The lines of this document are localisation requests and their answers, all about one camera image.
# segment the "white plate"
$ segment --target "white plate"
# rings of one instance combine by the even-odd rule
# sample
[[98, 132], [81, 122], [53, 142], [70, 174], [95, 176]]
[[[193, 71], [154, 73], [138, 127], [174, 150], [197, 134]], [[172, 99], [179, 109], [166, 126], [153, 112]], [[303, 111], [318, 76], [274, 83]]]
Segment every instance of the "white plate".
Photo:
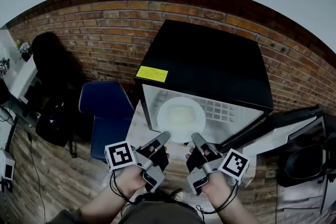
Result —
[[[169, 110], [178, 106], [186, 106], [193, 111], [194, 122], [187, 124], [173, 125], [169, 121]], [[169, 99], [160, 107], [157, 117], [157, 124], [161, 132], [168, 131], [171, 134], [170, 140], [175, 143], [190, 142], [193, 133], [202, 133], [205, 127], [205, 114], [202, 107], [194, 100], [186, 97]]]

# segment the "black mini fridge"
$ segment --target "black mini fridge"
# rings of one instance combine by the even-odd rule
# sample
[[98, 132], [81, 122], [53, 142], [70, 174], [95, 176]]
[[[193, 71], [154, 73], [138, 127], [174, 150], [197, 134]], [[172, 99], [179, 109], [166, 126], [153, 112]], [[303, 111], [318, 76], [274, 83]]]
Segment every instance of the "black mini fridge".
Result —
[[[204, 110], [206, 124], [201, 134], [207, 134], [208, 142], [223, 153], [260, 138], [273, 127], [297, 123], [316, 113], [309, 109], [287, 117], [278, 113], [274, 120], [270, 117], [274, 109], [271, 89], [257, 42], [190, 23], [164, 22], [134, 80], [151, 130], [160, 131], [156, 117], [164, 102], [188, 97]], [[279, 117], [281, 124], [272, 124]]]

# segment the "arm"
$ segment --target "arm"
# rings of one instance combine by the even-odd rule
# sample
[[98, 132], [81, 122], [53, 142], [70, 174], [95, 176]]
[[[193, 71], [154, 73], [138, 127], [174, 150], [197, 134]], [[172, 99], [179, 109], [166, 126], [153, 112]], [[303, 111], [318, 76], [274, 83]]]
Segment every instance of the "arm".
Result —
[[[202, 186], [202, 191], [206, 194], [215, 209], [220, 207], [230, 196], [231, 188], [228, 186], [224, 175], [221, 172], [211, 173], [209, 182]], [[259, 221], [248, 212], [241, 204], [238, 197], [223, 210], [218, 212], [223, 223], [227, 224], [259, 224]]]
[[[132, 165], [124, 168], [116, 177], [118, 187], [128, 199], [146, 185], [140, 173], [141, 168]], [[126, 201], [116, 195], [108, 185], [95, 199], [81, 206], [78, 212], [81, 220], [87, 224], [111, 223], [125, 204]]]

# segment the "electronic device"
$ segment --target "electronic device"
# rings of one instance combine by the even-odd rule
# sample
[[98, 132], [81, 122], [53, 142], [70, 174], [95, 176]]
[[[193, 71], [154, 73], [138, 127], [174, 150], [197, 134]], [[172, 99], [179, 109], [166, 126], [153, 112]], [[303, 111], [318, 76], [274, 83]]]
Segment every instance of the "electronic device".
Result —
[[12, 156], [0, 150], [0, 175], [6, 180], [13, 180], [15, 161]]
[[169, 163], [164, 144], [170, 137], [169, 132], [163, 132], [133, 151], [129, 141], [107, 145], [105, 157], [110, 171], [136, 165], [142, 168], [142, 177], [147, 182], [146, 190], [155, 192], [164, 180], [163, 171]]
[[9, 59], [2, 58], [0, 60], [0, 74], [5, 75], [9, 70]]
[[187, 160], [190, 174], [187, 176], [189, 185], [195, 195], [199, 195], [201, 187], [208, 183], [209, 174], [223, 172], [229, 184], [236, 181], [239, 185], [249, 167], [249, 159], [240, 152], [230, 149], [223, 156], [215, 147], [204, 140], [199, 133], [192, 134], [195, 149]]

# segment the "shoe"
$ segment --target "shoe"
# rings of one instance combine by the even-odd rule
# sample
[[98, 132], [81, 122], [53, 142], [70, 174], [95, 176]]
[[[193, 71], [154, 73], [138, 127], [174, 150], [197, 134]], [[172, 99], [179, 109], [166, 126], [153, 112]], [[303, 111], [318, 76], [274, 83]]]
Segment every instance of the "shoe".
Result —
[[185, 197], [185, 190], [183, 188], [179, 188], [173, 191], [170, 195], [170, 199], [174, 201], [183, 201]]

